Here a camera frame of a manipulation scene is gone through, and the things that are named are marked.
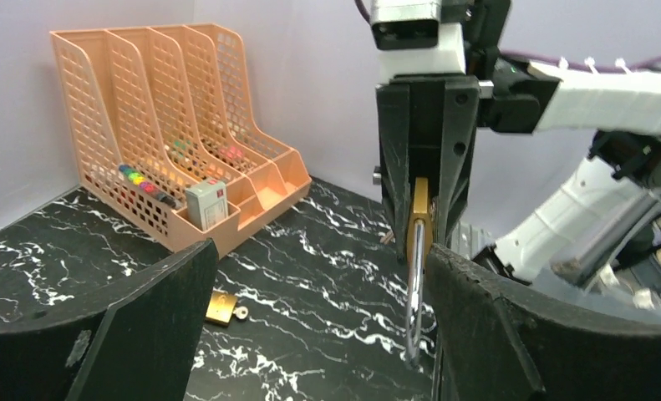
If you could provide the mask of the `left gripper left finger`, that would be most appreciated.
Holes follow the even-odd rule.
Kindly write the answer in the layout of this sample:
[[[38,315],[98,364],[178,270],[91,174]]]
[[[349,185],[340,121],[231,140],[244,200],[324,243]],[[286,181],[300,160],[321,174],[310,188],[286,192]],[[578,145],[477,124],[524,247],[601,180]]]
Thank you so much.
[[[216,280],[199,241],[142,272],[0,322],[0,400],[181,400]]]

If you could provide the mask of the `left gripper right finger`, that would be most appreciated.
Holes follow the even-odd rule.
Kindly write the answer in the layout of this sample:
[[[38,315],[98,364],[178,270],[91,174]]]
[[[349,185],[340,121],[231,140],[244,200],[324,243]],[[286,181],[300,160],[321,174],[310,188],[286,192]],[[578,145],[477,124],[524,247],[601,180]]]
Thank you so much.
[[[571,305],[434,245],[448,400],[661,400],[661,325]]]

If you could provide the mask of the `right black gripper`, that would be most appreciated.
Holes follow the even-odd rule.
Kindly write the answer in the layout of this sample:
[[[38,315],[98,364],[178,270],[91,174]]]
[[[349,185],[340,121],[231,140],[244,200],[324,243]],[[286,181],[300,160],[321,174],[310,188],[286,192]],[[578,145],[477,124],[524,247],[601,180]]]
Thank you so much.
[[[435,243],[450,244],[465,209],[480,86],[472,76],[406,76],[379,86],[376,100],[382,202],[397,258],[407,261],[415,178],[439,183]]]

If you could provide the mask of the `large brass padlock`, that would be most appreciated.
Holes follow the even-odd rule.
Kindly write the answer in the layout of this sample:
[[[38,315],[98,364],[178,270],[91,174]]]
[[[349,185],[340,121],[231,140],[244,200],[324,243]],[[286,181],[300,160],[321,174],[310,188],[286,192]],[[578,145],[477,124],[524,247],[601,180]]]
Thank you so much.
[[[405,355],[412,367],[417,366],[420,360],[425,258],[433,242],[431,205],[429,180],[417,177],[407,231],[409,277],[404,320]]]

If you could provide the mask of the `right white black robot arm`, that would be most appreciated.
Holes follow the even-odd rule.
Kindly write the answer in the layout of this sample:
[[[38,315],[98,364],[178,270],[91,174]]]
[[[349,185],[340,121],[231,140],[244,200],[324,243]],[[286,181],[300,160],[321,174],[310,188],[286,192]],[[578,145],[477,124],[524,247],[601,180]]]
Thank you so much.
[[[509,1],[359,1],[378,52],[374,182],[409,291],[446,246],[470,194],[476,137],[580,134],[580,160],[553,194],[475,260],[529,283],[595,222],[661,194],[661,68],[502,49]]]

